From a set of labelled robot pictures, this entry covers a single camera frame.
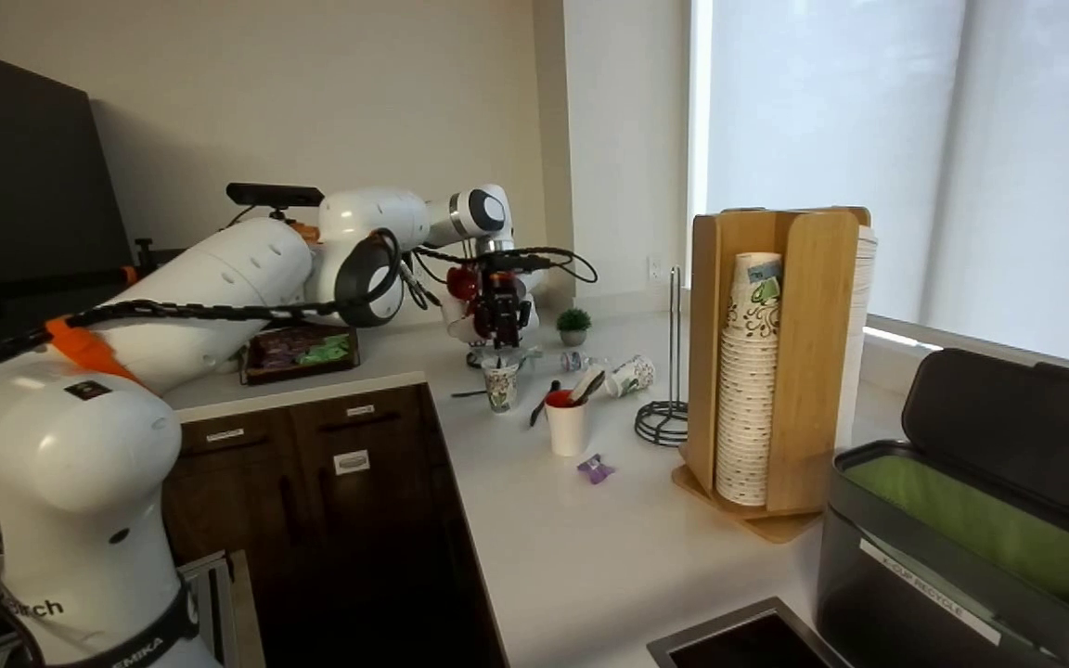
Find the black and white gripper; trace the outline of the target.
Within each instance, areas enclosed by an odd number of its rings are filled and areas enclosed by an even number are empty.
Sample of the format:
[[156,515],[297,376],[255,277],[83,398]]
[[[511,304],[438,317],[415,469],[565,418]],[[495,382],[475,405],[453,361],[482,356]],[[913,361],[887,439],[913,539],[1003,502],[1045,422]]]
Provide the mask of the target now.
[[485,252],[444,271],[444,332],[497,367],[497,348],[521,363],[521,335],[536,324],[536,296],[516,252]]

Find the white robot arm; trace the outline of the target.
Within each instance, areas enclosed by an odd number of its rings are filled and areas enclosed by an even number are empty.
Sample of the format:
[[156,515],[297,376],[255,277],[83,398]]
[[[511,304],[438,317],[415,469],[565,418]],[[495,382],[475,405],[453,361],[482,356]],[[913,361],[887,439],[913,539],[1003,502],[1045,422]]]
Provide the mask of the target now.
[[220,668],[162,532],[183,452],[167,392],[268,324],[378,324],[408,252],[511,240],[495,183],[444,208],[408,191],[225,198],[239,224],[0,356],[0,611],[33,668]]

